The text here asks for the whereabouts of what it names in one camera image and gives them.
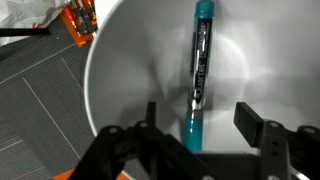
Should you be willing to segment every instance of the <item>white surface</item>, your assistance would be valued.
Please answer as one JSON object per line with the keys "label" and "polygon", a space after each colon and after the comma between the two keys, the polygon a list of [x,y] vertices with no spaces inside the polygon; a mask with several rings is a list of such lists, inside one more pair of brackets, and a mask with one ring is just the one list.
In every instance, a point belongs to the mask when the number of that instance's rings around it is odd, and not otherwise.
{"label": "white surface", "polygon": [[[320,1],[216,2],[204,122],[205,151],[252,151],[235,104],[295,130],[320,127]],[[157,101],[157,126],[180,139],[195,0],[125,0],[91,46],[85,102],[96,134],[123,128]]]}
{"label": "white surface", "polygon": [[110,15],[113,8],[122,0],[95,0],[95,10],[97,16],[98,27],[100,28],[103,21]]}
{"label": "white surface", "polygon": [[[0,1],[0,28],[46,27],[55,19],[61,7],[69,0],[2,0]],[[0,46],[26,37],[2,37]]]}

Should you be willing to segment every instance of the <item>teal marker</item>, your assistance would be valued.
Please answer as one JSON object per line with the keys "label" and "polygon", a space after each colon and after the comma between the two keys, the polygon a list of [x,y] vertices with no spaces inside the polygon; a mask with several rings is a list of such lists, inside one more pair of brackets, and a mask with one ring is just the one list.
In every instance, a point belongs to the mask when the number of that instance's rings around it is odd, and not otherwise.
{"label": "teal marker", "polygon": [[184,145],[193,152],[202,150],[205,87],[208,77],[211,28],[214,2],[200,0],[196,5],[188,110],[184,129]]}

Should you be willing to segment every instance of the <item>black metal bracket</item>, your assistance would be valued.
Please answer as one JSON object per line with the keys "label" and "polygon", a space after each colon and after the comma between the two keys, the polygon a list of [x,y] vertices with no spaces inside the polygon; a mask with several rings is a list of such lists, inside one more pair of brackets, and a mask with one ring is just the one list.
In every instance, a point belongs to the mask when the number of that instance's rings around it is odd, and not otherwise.
{"label": "black metal bracket", "polygon": [[70,179],[115,179],[130,159],[138,159],[153,180],[295,180],[290,164],[310,179],[319,179],[317,128],[303,126],[294,133],[237,103],[234,123],[259,155],[193,154],[156,128],[154,102],[147,109],[145,120],[135,127],[103,128]]}
{"label": "black metal bracket", "polygon": [[0,37],[50,35],[47,28],[0,28]]}

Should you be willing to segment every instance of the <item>gray carpet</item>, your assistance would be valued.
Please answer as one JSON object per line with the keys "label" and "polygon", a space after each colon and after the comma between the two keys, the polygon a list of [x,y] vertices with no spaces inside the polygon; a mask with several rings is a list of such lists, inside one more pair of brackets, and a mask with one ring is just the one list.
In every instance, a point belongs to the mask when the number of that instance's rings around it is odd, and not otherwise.
{"label": "gray carpet", "polygon": [[51,179],[75,168],[93,140],[79,49],[58,17],[50,36],[0,47],[0,179]]}

